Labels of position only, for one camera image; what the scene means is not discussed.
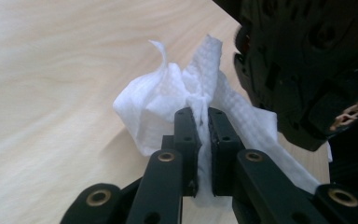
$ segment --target wood grain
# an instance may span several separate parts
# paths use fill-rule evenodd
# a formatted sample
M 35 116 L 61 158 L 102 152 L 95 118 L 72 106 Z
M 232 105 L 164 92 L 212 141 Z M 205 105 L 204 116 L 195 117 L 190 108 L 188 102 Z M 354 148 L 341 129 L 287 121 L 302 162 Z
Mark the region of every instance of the wood grain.
M 0 223 L 59 223 L 83 189 L 143 175 L 148 158 L 112 103 L 160 64 L 147 40 L 182 68 L 207 34 L 222 40 L 221 69 L 246 95 L 232 63 L 237 27 L 207 0 L 0 0 Z M 292 153 L 328 181 L 325 148 Z M 185 199 L 183 222 L 236 220 Z

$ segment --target light wood surface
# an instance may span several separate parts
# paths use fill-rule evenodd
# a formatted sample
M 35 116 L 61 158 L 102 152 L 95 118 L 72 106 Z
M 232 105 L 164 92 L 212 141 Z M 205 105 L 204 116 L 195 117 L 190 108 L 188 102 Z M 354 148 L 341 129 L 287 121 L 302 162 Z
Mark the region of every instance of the light wood surface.
M 148 158 L 112 103 L 155 70 L 162 42 L 182 68 L 203 38 L 223 41 L 221 70 L 246 95 L 233 68 L 238 24 L 212 0 L 0 0 L 0 223 L 59 223 L 85 188 L 123 188 Z M 328 181 L 325 147 L 285 143 Z M 185 199 L 183 223 L 236 223 L 233 213 Z

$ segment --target screw hole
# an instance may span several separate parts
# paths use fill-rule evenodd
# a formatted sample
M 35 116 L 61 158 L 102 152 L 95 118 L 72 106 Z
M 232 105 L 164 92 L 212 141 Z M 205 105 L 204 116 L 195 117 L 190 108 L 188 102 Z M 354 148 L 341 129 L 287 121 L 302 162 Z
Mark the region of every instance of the screw hole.
M 159 224 L 160 216 L 159 213 L 151 212 L 146 214 L 144 218 L 144 224 Z
M 173 161 L 173 159 L 175 159 L 175 155 L 171 152 L 164 152 L 158 155 L 158 159 L 160 161 Z
M 260 154 L 258 154 L 256 152 L 248 152 L 248 153 L 246 153 L 246 159 L 249 161 L 262 161 L 263 156 L 261 156 Z
M 91 194 L 89 194 L 86 203 L 88 206 L 91 207 L 101 206 L 107 201 L 109 201 L 111 195 L 112 194 L 108 189 L 97 189 L 94 190 Z
M 342 189 L 330 189 L 328 190 L 328 196 L 336 203 L 347 207 L 358 206 L 358 200 L 351 193 Z

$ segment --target crumpled tissue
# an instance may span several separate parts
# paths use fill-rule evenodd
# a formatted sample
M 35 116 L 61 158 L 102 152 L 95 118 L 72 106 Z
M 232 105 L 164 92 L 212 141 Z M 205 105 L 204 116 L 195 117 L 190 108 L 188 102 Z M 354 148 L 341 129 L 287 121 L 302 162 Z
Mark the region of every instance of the crumpled tissue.
M 199 153 L 200 188 L 195 204 L 226 206 L 227 197 L 214 197 L 211 187 L 211 150 L 208 107 L 224 111 L 247 148 L 267 153 L 296 186 L 313 193 L 320 184 L 278 143 L 275 113 L 250 105 L 232 90 L 219 70 L 222 43 L 207 35 L 190 64 L 182 71 L 168 63 L 164 46 L 151 41 L 161 52 L 155 71 L 134 79 L 118 96 L 113 108 L 123 120 L 144 156 L 160 149 L 162 135 L 173 134 L 176 111 L 191 107 L 202 146 Z

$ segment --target black plastic part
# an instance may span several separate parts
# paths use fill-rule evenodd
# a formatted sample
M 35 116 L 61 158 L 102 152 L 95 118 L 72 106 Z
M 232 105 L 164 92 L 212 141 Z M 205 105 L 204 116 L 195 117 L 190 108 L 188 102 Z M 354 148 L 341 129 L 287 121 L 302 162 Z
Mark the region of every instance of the black plastic part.
M 358 191 L 358 125 L 329 140 L 333 153 L 330 182 Z
M 261 222 L 260 217 L 251 203 L 245 203 L 244 201 L 233 198 L 232 210 L 240 224 L 259 224 Z
M 168 143 L 171 137 L 165 137 L 166 143 L 162 146 L 172 148 Z M 195 197 L 198 191 L 198 159 L 200 139 L 196 123 L 190 107 L 181 109 L 175 113 L 173 148 L 183 156 L 183 195 Z
M 314 203 L 330 223 L 358 224 L 358 193 L 347 187 L 321 185 Z
M 96 184 L 83 190 L 64 214 L 61 224 L 120 223 L 120 189 L 114 185 Z
M 228 14 L 245 27 L 234 59 L 241 85 L 277 113 L 288 141 L 314 151 L 358 122 L 330 129 L 358 102 L 358 1 L 243 0 L 240 16 Z
M 153 153 L 126 223 L 181 223 L 182 166 L 176 150 Z
M 225 113 L 209 108 L 209 132 L 212 151 L 212 189 L 216 196 L 232 196 L 234 164 L 237 153 L 244 149 Z
M 328 223 L 267 154 L 246 149 L 237 160 L 237 178 L 261 223 Z M 236 200 L 249 203 L 235 192 Z
M 225 10 L 234 20 L 241 23 L 241 0 L 213 0 L 218 6 Z
M 133 199 L 135 198 L 136 192 L 138 191 L 139 185 L 141 184 L 141 180 L 142 178 L 135 180 L 120 191 L 121 198 L 118 202 L 117 211 L 114 213 L 113 222 L 109 222 L 109 224 L 125 223 L 130 213 Z
M 161 149 L 175 149 L 175 144 L 173 142 L 173 135 L 163 135 L 161 142 Z

